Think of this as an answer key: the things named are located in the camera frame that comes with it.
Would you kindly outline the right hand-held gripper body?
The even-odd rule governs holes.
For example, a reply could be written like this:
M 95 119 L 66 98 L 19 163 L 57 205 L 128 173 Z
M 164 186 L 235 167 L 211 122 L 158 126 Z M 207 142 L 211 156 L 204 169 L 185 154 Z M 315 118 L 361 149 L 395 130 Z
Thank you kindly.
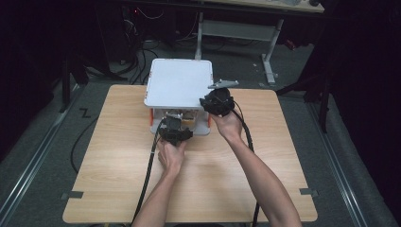
M 234 107 L 234 98 L 231 96 L 229 88 L 237 86 L 237 80 L 220 80 L 209 86 L 211 92 L 206 96 L 210 99 L 210 111 L 214 115 L 227 115 Z

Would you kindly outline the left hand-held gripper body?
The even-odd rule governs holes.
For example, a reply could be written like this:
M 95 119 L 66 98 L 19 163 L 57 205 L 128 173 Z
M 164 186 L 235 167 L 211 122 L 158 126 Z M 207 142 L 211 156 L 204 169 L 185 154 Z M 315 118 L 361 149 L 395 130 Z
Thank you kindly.
M 188 140 L 193 136 L 193 132 L 182 128 L 182 120 L 173 116 L 164 117 L 158 127 L 161 138 L 173 146 L 177 146 L 182 141 Z

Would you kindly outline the white two-tier shoe rack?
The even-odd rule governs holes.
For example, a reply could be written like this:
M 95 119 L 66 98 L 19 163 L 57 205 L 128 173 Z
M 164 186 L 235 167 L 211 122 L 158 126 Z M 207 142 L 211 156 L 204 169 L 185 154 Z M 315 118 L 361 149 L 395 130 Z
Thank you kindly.
M 210 61 L 184 59 L 155 59 L 152 61 L 144 104 L 151 109 L 150 131 L 156 132 L 166 114 L 181 114 L 196 111 L 194 125 L 182 125 L 195 135 L 210 132 L 210 117 L 200 104 L 211 92 L 214 83 Z

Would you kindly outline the person's left hand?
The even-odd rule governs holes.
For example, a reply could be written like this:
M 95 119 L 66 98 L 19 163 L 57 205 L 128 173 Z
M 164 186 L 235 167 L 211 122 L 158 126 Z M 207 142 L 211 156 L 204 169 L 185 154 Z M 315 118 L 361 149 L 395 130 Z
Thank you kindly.
M 173 146 L 167 141 L 160 141 L 157 147 L 159 150 L 158 160 L 165 172 L 177 176 L 183 165 L 186 143 L 181 142 L 178 146 Z

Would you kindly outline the person's right hand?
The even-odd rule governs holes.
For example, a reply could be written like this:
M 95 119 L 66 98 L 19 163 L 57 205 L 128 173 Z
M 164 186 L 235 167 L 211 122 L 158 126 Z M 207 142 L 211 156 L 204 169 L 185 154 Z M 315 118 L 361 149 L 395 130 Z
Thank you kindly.
M 228 113 L 225 116 L 212 114 L 211 117 L 218 127 L 218 132 L 228 143 L 242 140 L 242 123 L 235 115 L 235 112 Z

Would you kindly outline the wooden desk with grey legs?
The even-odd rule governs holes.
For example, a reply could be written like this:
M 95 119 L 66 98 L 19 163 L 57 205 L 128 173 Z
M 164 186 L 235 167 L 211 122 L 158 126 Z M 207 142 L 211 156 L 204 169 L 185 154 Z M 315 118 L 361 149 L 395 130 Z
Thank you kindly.
M 306 13 L 318 15 L 324 13 L 324 6 L 320 0 L 197 0 L 202 7 L 222 6 L 239 7 L 240 9 L 268 9 L 275 12 Z M 283 18 L 279 18 L 274 26 L 262 26 L 245 22 L 228 22 L 205 20 L 203 13 L 199 14 L 197 49 L 195 59 L 202 57 L 202 37 L 213 36 L 222 38 L 234 38 L 240 40 L 251 40 L 268 42 L 266 53 L 261 55 L 261 61 L 265 70 L 265 76 L 269 85 L 275 84 L 276 74 L 272 71 L 270 58 L 277 43 L 284 23 Z

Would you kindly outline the black metal stand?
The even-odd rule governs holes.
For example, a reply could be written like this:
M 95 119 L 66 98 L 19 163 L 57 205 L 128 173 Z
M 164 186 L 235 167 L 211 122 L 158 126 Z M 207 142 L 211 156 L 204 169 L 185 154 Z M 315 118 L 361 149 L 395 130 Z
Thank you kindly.
M 76 55 L 67 56 L 61 65 L 61 113 L 64 113 L 71 103 L 71 77 L 78 85 L 86 85 L 89 81 L 85 67 Z
M 320 103 L 318 112 L 318 124 L 324 133 L 327 133 L 326 118 L 328 112 L 328 99 L 330 94 L 330 85 L 332 77 L 329 74 L 317 74 L 307 79 L 299 79 L 276 91 L 278 96 L 282 96 L 290 91 L 305 90 L 304 101 Z

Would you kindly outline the grey tape piece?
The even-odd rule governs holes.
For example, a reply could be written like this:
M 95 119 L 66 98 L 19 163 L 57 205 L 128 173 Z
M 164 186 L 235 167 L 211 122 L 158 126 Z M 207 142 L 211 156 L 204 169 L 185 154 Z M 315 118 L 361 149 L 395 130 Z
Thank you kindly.
M 309 195 L 311 198 L 319 196 L 319 192 L 313 188 L 300 188 L 301 195 Z
M 81 191 L 69 191 L 61 194 L 61 199 L 66 201 L 68 199 L 81 199 L 83 193 Z

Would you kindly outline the metal floor rail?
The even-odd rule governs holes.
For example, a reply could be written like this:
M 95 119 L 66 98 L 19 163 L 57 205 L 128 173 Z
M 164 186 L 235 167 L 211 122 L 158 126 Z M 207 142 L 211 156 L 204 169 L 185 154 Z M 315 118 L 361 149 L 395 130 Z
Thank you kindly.
M 318 111 L 316 110 L 315 105 L 306 103 L 306 108 L 313 119 L 314 125 L 317 128 L 321 140 L 323 141 L 324 150 L 332 170 L 332 174 L 336 180 L 342 200 L 344 201 L 354 226 L 368 227 L 367 220 L 360 209 L 355 192 L 344 174 L 343 168 L 341 167 L 340 161 L 329 139 L 329 136 L 320 126 Z
M 44 162 L 44 159 L 49 152 L 50 145 L 53 142 L 53 139 L 57 134 L 59 128 L 61 127 L 63 120 L 68 115 L 71 105 L 81 95 L 84 88 L 84 85 L 76 84 L 71 92 L 71 102 L 65 107 L 62 107 L 61 112 L 57 112 L 57 117 L 50 125 L 40 145 L 35 149 L 34 154 L 29 159 L 29 162 L 24 168 L 24 171 L 18 178 L 18 181 L 14 184 L 12 190 L 9 192 L 7 199 L 0 207 L 0 227 L 7 227 L 9 220 L 13 216 L 14 211 L 19 205 L 27 189 L 31 185 L 42 163 Z

